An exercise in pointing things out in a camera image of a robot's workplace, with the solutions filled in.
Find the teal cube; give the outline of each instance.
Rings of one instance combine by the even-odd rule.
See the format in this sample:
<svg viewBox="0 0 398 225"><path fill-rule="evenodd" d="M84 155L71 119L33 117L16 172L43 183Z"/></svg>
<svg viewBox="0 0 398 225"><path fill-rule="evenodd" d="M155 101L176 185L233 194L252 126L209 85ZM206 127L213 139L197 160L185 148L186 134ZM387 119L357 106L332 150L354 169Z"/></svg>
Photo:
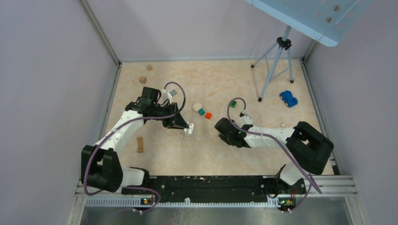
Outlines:
<svg viewBox="0 0 398 225"><path fill-rule="evenodd" d="M231 107L232 107L232 108L235 108L235 106L236 106L236 101L233 101L233 102L231 103Z"/></svg>
<svg viewBox="0 0 398 225"><path fill-rule="evenodd" d="M203 116L206 112L203 109L199 109L198 113L199 115Z"/></svg>

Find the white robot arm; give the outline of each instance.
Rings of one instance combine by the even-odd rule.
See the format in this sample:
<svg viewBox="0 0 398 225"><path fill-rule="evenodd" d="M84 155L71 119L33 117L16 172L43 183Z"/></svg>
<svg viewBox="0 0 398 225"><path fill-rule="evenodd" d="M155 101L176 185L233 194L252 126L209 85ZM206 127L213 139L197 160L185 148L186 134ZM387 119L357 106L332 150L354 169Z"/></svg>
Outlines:
<svg viewBox="0 0 398 225"><path fill-rule="evenodd" d="M139 168L121 168L118 156L134 133L142 127L147 120L161 120L163 126L171 129L182 129L186 133L193 132L193 124L186 122L179 113L177 103L172 103L171 98L175 90L167 92L164 104L158 104L160 91L144 87L141 97L136 102L129 103L121 118L115 126L96 142L94 146L86 145L82 150L82 182L89 158L98 145L99 151L94 156L87 177L87 185L110 192L116 191L120 186L139 186L144 180L144 171Z"/></svg>
<svg viewBox="0 0 398 225"><path fill-rule="evenodd" d="M292 128L262 128L254 126L252 118L244 111L240 114L240 118L233 122L240 129L249 133L268 134L278 139L288 147L307 174L322 174L334 147L329 139L306 122L299 122ZM218 121L215 128L220 132L218 136L224 142L238 148L280 147L270 137L239 131L227 118ZM282 167L276 178L292 186L299 179L304 178L304 175L294 163L290 162Z"/></svg>

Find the wooden block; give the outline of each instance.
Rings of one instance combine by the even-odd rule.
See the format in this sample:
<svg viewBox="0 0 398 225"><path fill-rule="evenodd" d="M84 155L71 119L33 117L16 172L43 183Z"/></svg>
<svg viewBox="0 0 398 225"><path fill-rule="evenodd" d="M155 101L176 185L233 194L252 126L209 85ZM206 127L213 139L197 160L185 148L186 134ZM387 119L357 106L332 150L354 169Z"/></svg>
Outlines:
<svg viewBox="0 0 398 225"><path fill-rule="evenodd" d="M193 109L195 112L198 112L199 109L201 109L201 108L203 108L203 105L202 105L201 103L199 103L199 102L195 103L195 104L192 106L192 109Z"/></svg>
<svg viewBox="0 0 398 225"><path fill-rule="evenodd" d="M146 83L146 77L142 76L139 78L140 83Z"/></svg>
<svg viewBox="0 0 398 225"><path fill-rule="evenodd" d="M148 64L148 65L146 66L146 69L148 69L148 71L151 71L153 68L152 68L151 64Z"/></svg>
<svg viewBox="0 0 398 225"><path fill-rule="evenodd" d="M144 138L143 137L137 137L137 152L138 153L143 153L144 152Z"/></svg>

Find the white wall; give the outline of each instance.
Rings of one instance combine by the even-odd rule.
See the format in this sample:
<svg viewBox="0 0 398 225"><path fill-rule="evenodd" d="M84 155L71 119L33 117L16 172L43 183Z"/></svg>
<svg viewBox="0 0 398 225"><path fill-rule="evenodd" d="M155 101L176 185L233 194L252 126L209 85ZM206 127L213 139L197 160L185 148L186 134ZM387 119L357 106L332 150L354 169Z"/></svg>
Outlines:
<svg viewBox="0 0 398 225"><path fill-rule="evenodd" d="M236 59L262 55L285 24L244 0L89 0L120 60ZM311 39L292 29L292 55Z"/></svg>
<svg viewBox="0 0 398 225"><path fill-rule="evenodd" d="M340 44L309 61L342 171L372 224L397 224L398 1L373 1Z"/></svg>
<svg viewBox="0 0 398 225"><path fill-rule="evenodd" d="M77 0L0 4L0 224L65 224L115 65Z"/></svg>

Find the orange cube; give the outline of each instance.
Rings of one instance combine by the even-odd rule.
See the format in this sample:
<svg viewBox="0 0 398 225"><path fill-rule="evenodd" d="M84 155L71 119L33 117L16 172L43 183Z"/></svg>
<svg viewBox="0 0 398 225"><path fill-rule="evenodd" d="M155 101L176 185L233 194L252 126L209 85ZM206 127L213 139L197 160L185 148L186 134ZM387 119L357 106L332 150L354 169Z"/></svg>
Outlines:
<svg viewBox="0 0 398 225"><path fill-rule="evenodd" d="M205 117L206 117L206 119L209 120L209 119L211 118L211 113L206 113L206 116L205 116Z"/></svg>

